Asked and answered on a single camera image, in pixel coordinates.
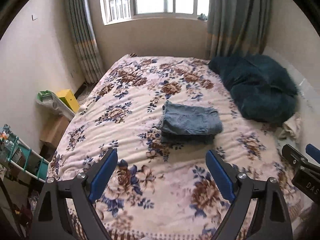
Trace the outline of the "teal and white rack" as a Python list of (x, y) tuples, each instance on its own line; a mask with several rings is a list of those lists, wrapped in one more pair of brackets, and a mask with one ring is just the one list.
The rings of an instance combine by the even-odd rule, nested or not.
[(49, 161), (32, 150), (5, 124), (1, 128), (1, 165), (10, 171), (24, 172), (44, 183)]

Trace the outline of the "left grey-green curtain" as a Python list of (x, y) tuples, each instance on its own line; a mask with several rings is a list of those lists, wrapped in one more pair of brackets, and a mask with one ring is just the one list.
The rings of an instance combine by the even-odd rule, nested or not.
[(87, 83), (98, 82), (104, 68), (95, 38), (88, 0), (65, 0), (76, 55)]

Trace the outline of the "cardboard box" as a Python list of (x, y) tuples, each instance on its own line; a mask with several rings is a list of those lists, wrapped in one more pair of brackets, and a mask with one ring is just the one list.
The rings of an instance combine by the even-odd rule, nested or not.
[(69, 120), (63, 115), (50, 118), (41, 132), (40, 141), (49, 148), (56, 149), (68, 125)]

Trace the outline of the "yellow box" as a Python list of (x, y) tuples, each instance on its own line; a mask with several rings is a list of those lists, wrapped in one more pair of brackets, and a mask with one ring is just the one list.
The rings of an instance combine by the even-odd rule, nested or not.
[(78, 112), (80, 108), (79, 103), (70, 89), (61, 90), (56, 93), (56, 96), (74, 113)]

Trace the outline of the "white shelf board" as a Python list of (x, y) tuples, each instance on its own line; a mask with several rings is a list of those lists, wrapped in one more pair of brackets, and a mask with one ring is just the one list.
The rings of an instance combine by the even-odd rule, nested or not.
[(71, 121), (75, 117), (75, 113), (67, 107), (57, 96), (52, 95), (53, 99), (40, 102), (36, 99), (36, 102), (40, 105), (45, 107), (46, 109), (50, 110), (52, 113), (56, 115), (63, 115), (69, 121)]

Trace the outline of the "cream cloth at bedside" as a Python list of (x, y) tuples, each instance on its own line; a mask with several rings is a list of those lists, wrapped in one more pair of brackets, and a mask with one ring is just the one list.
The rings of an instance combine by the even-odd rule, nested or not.
[(291, 138), (299, 142), (302, 132), (302, 117), (296, 112), (291, 118), (286, 120), (281, 127), (277, 128), (276, 135), (279, 139)]

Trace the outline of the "blue denim pants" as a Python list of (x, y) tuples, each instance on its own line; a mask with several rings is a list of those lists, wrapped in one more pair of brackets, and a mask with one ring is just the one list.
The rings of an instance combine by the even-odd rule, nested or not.
[(161, 131), (161, 142), (165, 144), (211, 144), (223, 131), (216, 109), (176, 104), (169, 100), (163, 105), (156, 128)]

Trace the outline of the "right grey-green curtain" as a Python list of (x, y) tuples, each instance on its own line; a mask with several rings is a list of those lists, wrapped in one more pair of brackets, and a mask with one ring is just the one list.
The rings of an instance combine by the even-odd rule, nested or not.
[(206, 58), (261, 54), (271, 0), (209, 0)]

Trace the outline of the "green box on shelf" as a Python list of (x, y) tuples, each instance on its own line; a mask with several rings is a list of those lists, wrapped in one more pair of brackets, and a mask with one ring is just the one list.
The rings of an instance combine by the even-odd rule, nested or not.
[(52, 92), (49, 90), (43, 90), (38, 92), (37, 94), (37, 100), (39, 100), (40, 102), (44, 102), (52, 99), (53, 99)]

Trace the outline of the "grey-green curtain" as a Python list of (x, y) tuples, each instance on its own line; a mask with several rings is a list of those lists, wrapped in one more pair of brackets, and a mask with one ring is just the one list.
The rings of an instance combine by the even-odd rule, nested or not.
[(206, 58), (261, 54), (271, 0), (209, 0)]
[(76, 55), (87, 83), (98, 82), (104, 68), (95, 38), (88, 0), (65, 0)]

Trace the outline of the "dark teal fluffy blanket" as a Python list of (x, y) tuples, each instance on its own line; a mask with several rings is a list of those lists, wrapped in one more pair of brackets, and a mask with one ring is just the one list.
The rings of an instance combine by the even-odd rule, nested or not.
[(219, 75), (243, 118), (281, 125), (294, 115), (298, 88), (271, 57), (214, 57), (208, 67)]

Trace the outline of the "small green item on sill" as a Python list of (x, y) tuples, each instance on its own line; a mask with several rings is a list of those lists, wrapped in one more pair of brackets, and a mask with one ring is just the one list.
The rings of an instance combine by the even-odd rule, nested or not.
[(200, 14), (198, 17), (197, 17), (198, 20), (201, 20), (201, 21), (207, 21), (208, 20), (208, 17), (205, 15), (205, 14)]

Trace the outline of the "floral fleece bed blanket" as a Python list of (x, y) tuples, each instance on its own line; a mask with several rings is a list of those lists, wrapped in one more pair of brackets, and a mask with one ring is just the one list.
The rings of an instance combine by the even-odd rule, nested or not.
[[(109, 148), (116, 167), (95, 210), (113, 239), (210, 239), (229, 202), (205, 164), (213, 149), (253, 179), (278, 180), (292, 226), (311, 205), (291, 180), (274, 129), (244, 119), (205, 60), (125, 55), (106, 72), (66, 129), (48, 176), (69, 180), (97, 163)], [(213, 143), (163, 144), (157, 123), (169, 100), (213, 107), (223, 130)]]

